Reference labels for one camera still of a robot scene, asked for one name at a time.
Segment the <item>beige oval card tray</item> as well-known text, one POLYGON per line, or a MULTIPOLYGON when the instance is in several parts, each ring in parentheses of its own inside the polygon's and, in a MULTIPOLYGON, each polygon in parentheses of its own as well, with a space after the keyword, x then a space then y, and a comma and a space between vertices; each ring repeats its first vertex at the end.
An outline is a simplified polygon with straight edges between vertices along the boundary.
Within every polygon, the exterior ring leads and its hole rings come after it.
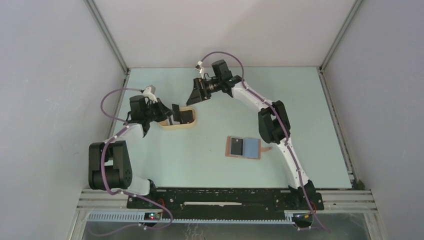
POLYGON ((159 126, 161 126, 164 130, 177 130, 177 129, 187 129, 192 128, 197 123, 197 112, 194 107, 191 106, 180 106, 179 110, 181 112, 183 111, 191 111, 193 116, 193 121, 189 123, 181 123, 181 124, 170 124, 169 120, 164 120, 158 123, 159 126))

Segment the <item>black credit card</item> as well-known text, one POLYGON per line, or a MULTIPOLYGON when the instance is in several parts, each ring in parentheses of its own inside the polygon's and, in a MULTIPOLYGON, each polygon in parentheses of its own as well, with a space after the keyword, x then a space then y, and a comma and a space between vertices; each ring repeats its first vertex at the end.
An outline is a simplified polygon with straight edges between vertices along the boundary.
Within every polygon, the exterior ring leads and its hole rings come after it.
POLYGON ((244 146, 243 138, 231 137, 229 154, 233 156, 242 156, 243 146, 244 146))

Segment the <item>brown leather card holder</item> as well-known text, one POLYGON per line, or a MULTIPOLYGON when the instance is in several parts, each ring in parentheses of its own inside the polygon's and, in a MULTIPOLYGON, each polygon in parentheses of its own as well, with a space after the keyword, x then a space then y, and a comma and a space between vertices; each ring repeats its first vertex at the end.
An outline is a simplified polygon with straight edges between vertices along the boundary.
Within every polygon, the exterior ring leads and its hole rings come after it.
POLYGON ((262 146, 262 142, 259 138, 228 136, 226 140, 225 156, 231 157, 231 158, 259 160, 261 158, 262 153, 268 152, 272 148, 273 147, 270 145, 262 146), (230 139, 231 138, 243 139, 243 155, 242 156, 230 155, 230 145, 231 145, 230 139))

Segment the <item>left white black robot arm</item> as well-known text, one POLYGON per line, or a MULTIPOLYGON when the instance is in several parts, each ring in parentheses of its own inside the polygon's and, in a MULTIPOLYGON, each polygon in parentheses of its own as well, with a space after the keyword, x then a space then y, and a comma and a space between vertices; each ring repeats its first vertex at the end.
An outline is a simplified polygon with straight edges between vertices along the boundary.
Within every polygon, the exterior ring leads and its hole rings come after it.
POLYGON ((160 98, 143 95, 131 97, 129 107, 122 130, 89 146, 88 184, 92 190, 108 191, 111 195, 139 195, 138 201, 145 208, 153 208, 158 202, 158 194, 150 190, 149 179, 133 173, 132 157, 147 135, 150 124, 167 120, 173 111, 160 98))

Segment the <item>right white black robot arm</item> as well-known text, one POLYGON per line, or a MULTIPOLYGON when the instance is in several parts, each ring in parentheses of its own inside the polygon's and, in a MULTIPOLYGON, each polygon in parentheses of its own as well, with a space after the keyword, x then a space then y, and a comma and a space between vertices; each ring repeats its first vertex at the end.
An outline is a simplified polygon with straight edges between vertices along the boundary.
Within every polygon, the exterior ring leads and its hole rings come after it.
POLYGON ((294 150, 290 133, 290 122, 282 101, 269 101, 244 79, 244 75, 233 75, 225 60, 218 60, 212 65, 214 76, 207 79, 203 62, 198 61, 195 69, 200 76, 194 78, 193 89, 186 102, 188 106, 209 100, 213 93, 223 92, 237 99, 257 112, 258 132, 262 140, 275 144, 284 157, 286 164, 288 188, 291 204, 297 209, 304 209, 316 193, 315 186, 304 171, 294 150))

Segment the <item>black card in tray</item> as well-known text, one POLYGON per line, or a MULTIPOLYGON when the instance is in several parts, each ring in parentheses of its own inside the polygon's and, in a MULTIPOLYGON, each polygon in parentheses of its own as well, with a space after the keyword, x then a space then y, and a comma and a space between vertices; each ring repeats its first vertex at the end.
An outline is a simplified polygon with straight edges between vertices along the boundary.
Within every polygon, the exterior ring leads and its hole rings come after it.
POLYGON ((195 110, 192 107, 181 108, 178 104, 172 104, 172 112, 174 123, 191 124, 195 121, 195 110))

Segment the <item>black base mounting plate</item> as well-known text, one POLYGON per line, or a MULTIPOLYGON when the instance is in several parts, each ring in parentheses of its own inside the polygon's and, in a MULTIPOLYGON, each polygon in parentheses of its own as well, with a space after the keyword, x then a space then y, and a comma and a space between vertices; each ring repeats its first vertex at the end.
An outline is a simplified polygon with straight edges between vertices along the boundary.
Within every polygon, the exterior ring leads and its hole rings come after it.
POLYGON ((307 199, 293 195, 288 188, 192 188, 159 187, 144 200, 129 197, 128 209, 161 210, 174 220, 262 221, 286 220, 286 213, 322 211, 319 192, 307 199))

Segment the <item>aluminium frame rail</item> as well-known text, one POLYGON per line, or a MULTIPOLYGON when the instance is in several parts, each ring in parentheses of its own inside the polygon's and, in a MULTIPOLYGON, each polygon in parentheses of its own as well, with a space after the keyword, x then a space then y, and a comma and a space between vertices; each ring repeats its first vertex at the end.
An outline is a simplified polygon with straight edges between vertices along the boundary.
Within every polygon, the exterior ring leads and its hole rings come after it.
POLYGON ((77 210, 89 221, 135 223, 310 223, 313 214, 374 214, 369 190, 320 190, 296 207, 287 190, 160 189, 157 204, 124 194, 83 190, 77 210))

